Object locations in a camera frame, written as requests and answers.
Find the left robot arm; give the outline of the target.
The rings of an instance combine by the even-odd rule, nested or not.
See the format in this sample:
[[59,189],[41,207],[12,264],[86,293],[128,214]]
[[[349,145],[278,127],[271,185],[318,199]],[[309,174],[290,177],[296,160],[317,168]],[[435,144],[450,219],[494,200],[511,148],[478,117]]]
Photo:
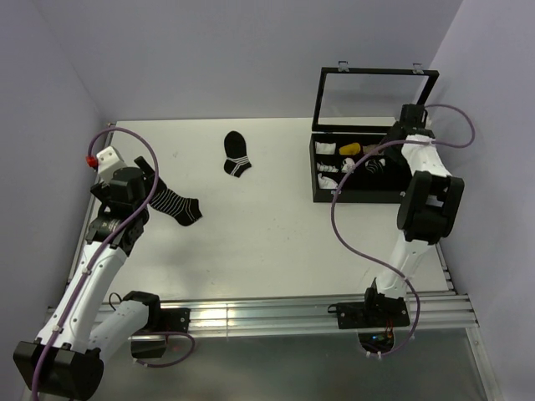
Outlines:
[[21,341],[13,361],[33,399],[52,394],[88,400],[99,387],[105,362],[136,332],[153,333],[163,323],[160,298],[129,292],[118,310],[94,327],[105,294],[144,232],[146,198],[155,171],[143,158],[116,170],[110,183],[92,187],[100,200],[79,265],[52,317],[32,342]]

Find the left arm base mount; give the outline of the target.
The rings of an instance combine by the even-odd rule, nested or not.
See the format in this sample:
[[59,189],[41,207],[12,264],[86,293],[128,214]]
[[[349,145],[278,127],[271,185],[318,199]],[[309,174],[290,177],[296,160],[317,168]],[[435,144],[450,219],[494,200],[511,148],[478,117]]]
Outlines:
[[137,331],[130,340],[130,353],[133,358],[148,360],[160,359],[171,348],[172,339],[185,339],[189,333],[191,310],[189,308],[164,308],[155,325]]

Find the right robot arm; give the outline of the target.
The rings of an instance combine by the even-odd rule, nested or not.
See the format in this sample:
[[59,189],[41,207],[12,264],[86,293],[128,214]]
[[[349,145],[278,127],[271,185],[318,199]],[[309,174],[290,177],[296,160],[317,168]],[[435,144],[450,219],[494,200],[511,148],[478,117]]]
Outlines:
[[374,279],[375,290],[390,299],[405,296],[405,280],[413,275],[422,256],[450,235],[465,188],[464,180],[444,166],[426,119],[424,105],[403,105],[386,141],[404,142],[382,151],[387,160],[407,167],[411,173],[398,210],[399,236],[389,261],[396,271],[386,270]]

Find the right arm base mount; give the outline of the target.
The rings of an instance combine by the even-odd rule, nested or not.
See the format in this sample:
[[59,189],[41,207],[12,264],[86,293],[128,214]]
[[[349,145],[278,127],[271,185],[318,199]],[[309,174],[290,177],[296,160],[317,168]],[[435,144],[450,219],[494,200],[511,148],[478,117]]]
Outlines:
[[403,297],[390,298],[369,288],[362,302],[338,302],[328,307],[337,317],[338,328],[375,329],[359,334],[363,349],[371,353],[387,353],[395,345],[395,327],[409,327],[410,317]]

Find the black pinstriped sock white toe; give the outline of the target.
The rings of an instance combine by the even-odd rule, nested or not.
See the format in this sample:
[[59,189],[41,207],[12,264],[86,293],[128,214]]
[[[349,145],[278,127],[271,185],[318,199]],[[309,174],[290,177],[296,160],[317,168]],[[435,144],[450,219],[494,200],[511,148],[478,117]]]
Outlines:
[[365,162],[364,167],[370,174],[383,174],[385,171],[386,160],[384,158],[369,159]]

